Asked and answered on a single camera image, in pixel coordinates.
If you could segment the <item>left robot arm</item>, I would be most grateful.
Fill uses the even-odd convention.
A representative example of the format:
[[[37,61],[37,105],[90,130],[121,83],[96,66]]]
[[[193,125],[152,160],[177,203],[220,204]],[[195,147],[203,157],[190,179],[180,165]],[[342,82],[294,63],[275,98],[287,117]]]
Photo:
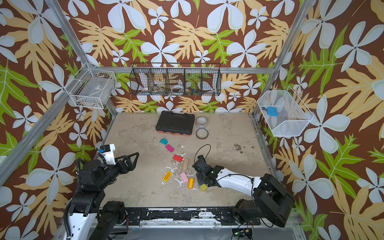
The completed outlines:
[[[115,183],[119,175],[133,171],[139,156],[134,153],[118,157],[114,165],[98,159],[87,163],[76,159],[77,186],[63,215],[65,240],[107,240],[116,225],[129,223],[123,202],[109,201],[103,207],[101,203],[105,188]]]

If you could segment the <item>pink block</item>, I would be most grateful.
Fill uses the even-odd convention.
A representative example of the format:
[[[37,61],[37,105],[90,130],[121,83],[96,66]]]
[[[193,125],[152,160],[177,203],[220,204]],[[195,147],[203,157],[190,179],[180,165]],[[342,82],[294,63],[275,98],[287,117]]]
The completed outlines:
[[[188,183],[189,182],[189,179],[188,179],[186,173],[183,172],[183,173],[180,174],[180,176],[181,176],[181,179],[182,179],[183,183]]]

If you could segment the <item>orange supermarket block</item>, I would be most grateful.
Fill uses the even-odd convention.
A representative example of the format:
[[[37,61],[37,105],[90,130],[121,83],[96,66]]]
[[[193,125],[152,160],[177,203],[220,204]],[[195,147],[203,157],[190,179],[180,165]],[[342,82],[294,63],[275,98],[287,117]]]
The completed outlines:
[[[188,181],[188,189],[192,190],[194,188],[194,182],[195,182],[194,178],[190,178],[189,179],[189,181]]]

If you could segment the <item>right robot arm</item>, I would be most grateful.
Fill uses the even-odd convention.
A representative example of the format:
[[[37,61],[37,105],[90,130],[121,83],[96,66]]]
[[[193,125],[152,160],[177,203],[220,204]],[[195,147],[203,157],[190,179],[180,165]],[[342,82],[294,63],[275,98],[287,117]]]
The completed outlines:
[[[236,223],[268,220],[273,227],[286,226],[295,200],[274,176],[264,174],[263,177],[251,177],[222,166],[211,167],[202,155],[198,156],[192,167],[197,172],[199,185],[228,188],[251,197],[250,200],[239,200],[232,209]]]

